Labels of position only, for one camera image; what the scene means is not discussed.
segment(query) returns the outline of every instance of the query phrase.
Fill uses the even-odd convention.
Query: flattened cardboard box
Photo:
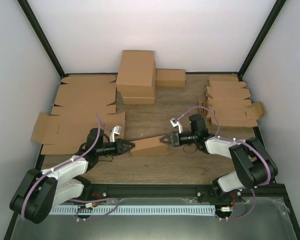
[[[72,116],[116,112],[116,77],[113,75],[71,75],[62,79],[52,115]]]
[[[123,104],[143,104],[153,105],[156,103],[155,97],[123,97]]]
[[[266,114],[264,106],[260,103],[251,103],[249,89],[245,82],[239,82],[235,76],[209,77],[206,87],[207,101],[205,106],[212,111],[221,126],[228,127],[256,127],[257,119]],[[215,118],[208,112],[199,110],[211,124],[217,125]]]
[[[124,50],[116,80],[116,88],[123,97],[149,96],[156,87],[154,51]]]
[[[135,147],[130,150],[132,157],[144,157],[156,154],[164,154],[168,152],[168,145],[160,142],[163,136],[155,136],[151,138],[133,141]]]
[[[116,112],[116,105],[112,104],[116,98],[115,79],[109,75],[73,75],[62,79],[52,115],[41,112],[34,127],[32,140],[43,144],[42,154],[77,152],[90,129],[98,127],[96,113],[107,127],[120,125],[123,138],[125,113],[112,114]]]
[[[102,123],[110,129],[122,127],[119,138],[124,138],[125,112],[100,114]],[[32,139],[43,144],[43,155],[74,154],[81,144],[87,141],[91,129],[98,128],[98,118],[94,116],[52,116],[40,112],[34,126]]]
[[[157,69],[156,86],[184,87],[186,85],[186,71],[183,69]]]

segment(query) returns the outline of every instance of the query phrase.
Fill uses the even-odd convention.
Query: black corner post
[[[50,46],[50,43],[48,42],[48,39],[46,38],[46,35],[44,31],[42,30],[34,12],[32,11],[29,3],[27,0],[17,0],[20,4],[20,7],[22,8],[26,18],[29,20],[33,30],[35,31],[37,37],[39,38],[42,46],[44,47],[46,53],[48,54],[51,62],[53,63],[56,71],[60,75],[60,78],[64,78],[66,76],[64,70],[62,69],[52,47]]]
[[[264,39],[266,38],[270,28],[274,24],[277,16],[279,15],[281,9],[285,5],[287,0],[276,0],[275,4],[273,5],[272,10],[269,13],[269,16],[265,20],[258,36],[256,37],[248,55],[246,56],[240,70],[239,70],[239,76],[243,77],[243,75],[246,73],[249,65],[251,64],[252,60],[254,59],[256,53],[258,52],[261,44],[263,43]]]

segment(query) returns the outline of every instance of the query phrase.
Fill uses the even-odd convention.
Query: unfolded cardboard sheet
[[[218,118],[221,126],[227,127],[257,127],[257,120],[266,114],[261,102],[252,103],[247,84],[235,76],[209,77],[205,88],[207,101],[199,101]],[[200,110],[213,125],[217,121],[207,110]]]
[[[51,115],[41,112],[32,140],[43,144],[44,155],[74,154],[87,141],[92,128],[98,128],[99,114],[108,128],[122,127],[125,113],[116,112],[116,80],[112,75],[73,75],[62,79]]]

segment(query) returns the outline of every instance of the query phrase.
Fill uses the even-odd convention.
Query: stacked cardboard boxes
[[[199,105],[208,108],[218,118],[220,126],[257,127],[257,120],[266,114],[261,102],[252,103],[247,84],[236,76],[211,76],[205,88],[207,101]],[[200,110],[212,125],[216,119],[207,110]]]
[[[124,50],[116,88],[121,93],[124,104],[155,104],[155,52]]]

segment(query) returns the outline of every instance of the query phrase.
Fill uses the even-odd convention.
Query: white wall
[[[275,0],[29,0],[66,73],[117,72],[122,50],[158,68],[238,71]]]
[[[0,239],[10,200],[35,166],[31,142],[39,111],[51,110],[60,78],[16,0],[0,0]]]
[[[267,109],[260,131],[300,225],[300,1],[286,2],[244,80]]]

